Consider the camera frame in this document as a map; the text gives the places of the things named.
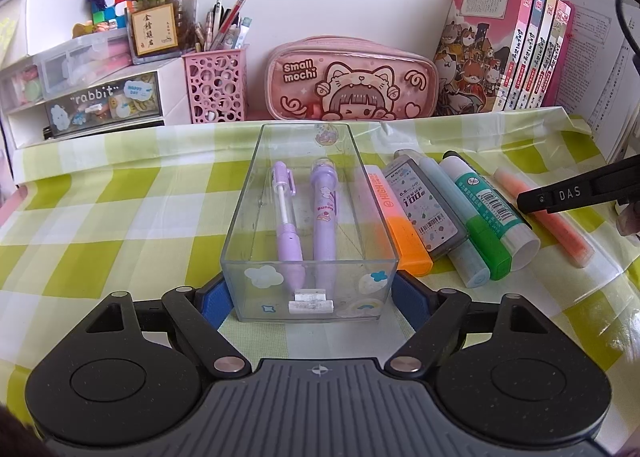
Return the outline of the gloved hand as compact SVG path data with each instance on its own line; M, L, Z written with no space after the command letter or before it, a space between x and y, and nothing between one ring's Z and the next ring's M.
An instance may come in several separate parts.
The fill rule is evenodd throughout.
M616 229L622 236L640 233L640 202L628 203L625 206L616 204Z

